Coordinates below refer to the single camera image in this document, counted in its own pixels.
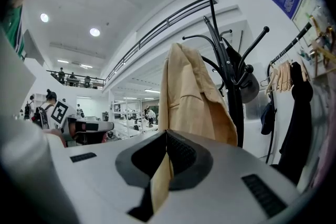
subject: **coat rack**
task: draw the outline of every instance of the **coat rack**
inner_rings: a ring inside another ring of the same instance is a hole
[[[225,38],[221,37],[221,35],[219,34],[213,0],[209,0],[209,3],[210,3],[213,25],[211,24],[210,20],[206,16],[203,17],[203,20],[209,29],[212,40],[204,35],[188,36],[188,37],[183,37],[182,39],[185,40],[185,39],[194,38],[194,37],[201,37],[201,38],[206,39],[213,47],[214,54],[215,54],[218,65],[216,65],[214,62],[212,62],[211,60],[205,57],[202,57],[202,58],[206,63],[211,65],[222,78],[222,86],[220,87],[219,90],[221,90],[225,86],[227,100],[228,100],[229,114],[237,128],[238,146],[243,147],[244,113],[243,113],[242,95],[240,93],[240,86],[246,80],[248,75],[253,72],[253,66],[246,65],[244,68],[244,73],[241,76],[240,76],[240,72],[243,68],[244,60],[246,59],[248,54],[261,41],[264,35],[269,32],[269,28],[265,26],[261,34],[252,43],[252,45],[246,50],[246,52],[242,56],[241,61],[239,62],[238,72],[235,72],[232,62],[226,52],[224,43],[227,47],[231,47],[231,45]]]

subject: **white shirt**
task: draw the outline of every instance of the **white shirt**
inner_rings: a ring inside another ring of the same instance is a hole
[[[150,119],[155,118],[155,112],[154,112],[153,110],[148,110],[148,111],[147,111],[147,114],[148,114],[148,117],[149,117]]]
[[[31,101],[29,103],[30,105],[30,113],[29,113],[29,119],[31,119],[34,116],[35,113],[35,105],[34,105],[34,101]]]
[[[50,105],[50,103],[45,102],[43,105],[41,105],[41,108],[43,108],[45,110],[46,107],[49,106],[49,105]],[[52,112],[53,112],[54,108],[55,108],[55,106],[50,106],[48,108],[48,110],[46,111],[49,129],[56,129],[57,128],[55,121],[51,118],[51,115],[52,115]]]

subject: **balcony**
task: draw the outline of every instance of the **balcony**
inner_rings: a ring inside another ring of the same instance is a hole
[[[106,83],[105,79],[68,73],[65,73],[64,78],[60,79],[58,71],[47,70],[47,72],[64,86],[101,90]]]

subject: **round ceiling light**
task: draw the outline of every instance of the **round ceiling light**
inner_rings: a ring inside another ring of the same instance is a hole
[[[90,29],[90,34],[93,35],[94,37],[100,36],[100,31],[96,28],[91,28]]]
[[[49,21],[49,16],[45,13],[42,13],[40,18],[41,18],[41,21],[44,23],[47,23]]]

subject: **black coat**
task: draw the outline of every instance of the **black coat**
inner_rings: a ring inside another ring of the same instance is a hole
[[[311,141],[310,100],[313,89],[309,81],[303,81],[301,67],[292,64],[290,72],[294,109],[285,140],[280,149],[281,158],[277,169],[297,185],[307,161]]]

